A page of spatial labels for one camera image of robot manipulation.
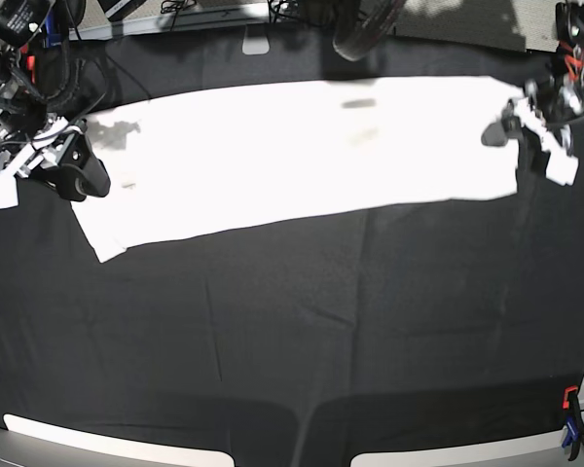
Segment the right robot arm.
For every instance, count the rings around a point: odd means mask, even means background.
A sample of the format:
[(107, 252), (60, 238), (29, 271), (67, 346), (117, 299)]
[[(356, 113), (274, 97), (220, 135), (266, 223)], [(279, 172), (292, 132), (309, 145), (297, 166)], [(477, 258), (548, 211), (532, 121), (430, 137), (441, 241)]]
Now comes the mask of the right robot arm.
[(104, 198), (111, 180), (87, 135), (97, 96), (75, 107), (87, 61), (72, 53), (69, 1), (0, 1), (0, 209), (18, 206), (18, 180), (68, 201)]

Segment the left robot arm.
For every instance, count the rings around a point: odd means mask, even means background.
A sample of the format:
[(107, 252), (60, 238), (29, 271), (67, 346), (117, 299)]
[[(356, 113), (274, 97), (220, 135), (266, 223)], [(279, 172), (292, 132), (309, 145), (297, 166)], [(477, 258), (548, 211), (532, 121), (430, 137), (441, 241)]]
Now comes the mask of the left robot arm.
[(584, 123), (584, 1), (556, 5), (558, 47), (544, 81), (525, 82), (524, 95), (508, 101), (500, 118), (481, 136), (488, 147), (501, 147), (526, 135), (538, 138), (531, 167), (561, 186), (574, 183), (579, 159), (571, 128)]

